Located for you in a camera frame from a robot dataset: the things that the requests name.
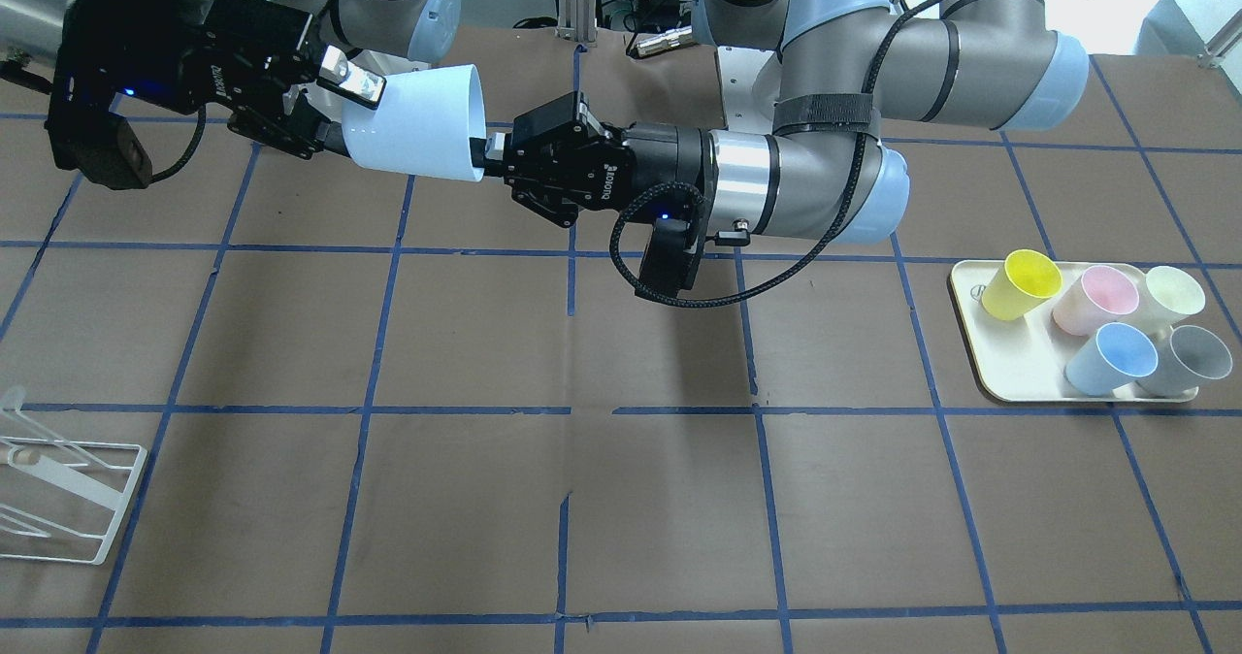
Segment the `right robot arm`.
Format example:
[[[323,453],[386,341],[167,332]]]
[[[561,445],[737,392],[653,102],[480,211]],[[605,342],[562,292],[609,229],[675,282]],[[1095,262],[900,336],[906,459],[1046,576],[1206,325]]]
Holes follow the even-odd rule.
[[[48,97],[53,163],[111,187],[161,180],[116,94],[206,117],[294,158],[333,151],[402,172],[386,141],[412,140],[412,74],[365,69],[364,52],[447,55],[462,0],[2,0],[2,79]]]

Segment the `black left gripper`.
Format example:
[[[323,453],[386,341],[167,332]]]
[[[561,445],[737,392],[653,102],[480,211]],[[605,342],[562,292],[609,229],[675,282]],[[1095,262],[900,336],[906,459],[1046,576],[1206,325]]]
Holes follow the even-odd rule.
[[[597,120],[580,91],[527,110],[510,132],[469,137],[472,168],[503,168],[510,199],[568,228],[580,211],[617,211],[656,184],[705,189],[705,132]]]

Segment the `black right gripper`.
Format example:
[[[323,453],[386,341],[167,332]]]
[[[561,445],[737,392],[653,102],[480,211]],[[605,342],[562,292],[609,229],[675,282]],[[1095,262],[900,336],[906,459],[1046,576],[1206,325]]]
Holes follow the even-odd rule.
[[[111,110],[130,91],[160,109],[232,110],[232,127],[297,158],[350,158],[342,124],[306,97],[312,83],[378,110],[386,77],[325,47],[310,12],[268,0],[75,0],[53,69],[53,114]]]

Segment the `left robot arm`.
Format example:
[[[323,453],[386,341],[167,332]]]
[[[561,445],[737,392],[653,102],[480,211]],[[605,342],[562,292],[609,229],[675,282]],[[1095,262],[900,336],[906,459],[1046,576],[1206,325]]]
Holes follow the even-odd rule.
[[[691,240],[818,240],[838,222],[840,243],[881,242],[910,185],[881,141],[884,119],[1046,132],[1078,105],[1090,66],[1077,38],[1047,27],[1045,0],[936,9],[900,21],[892,0],[696,0],[700,43],[773,51],[768,132],[607,127],[569,93],[518,117],[484,172],[554,225],[669,182],[638,222],[678,220]]]

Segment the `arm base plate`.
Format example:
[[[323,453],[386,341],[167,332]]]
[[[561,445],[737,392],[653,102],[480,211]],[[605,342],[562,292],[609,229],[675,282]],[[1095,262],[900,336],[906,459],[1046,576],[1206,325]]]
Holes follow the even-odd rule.
[[[780,93],[781,63],[771,48],[717,48],[728,132],[770,134]]]

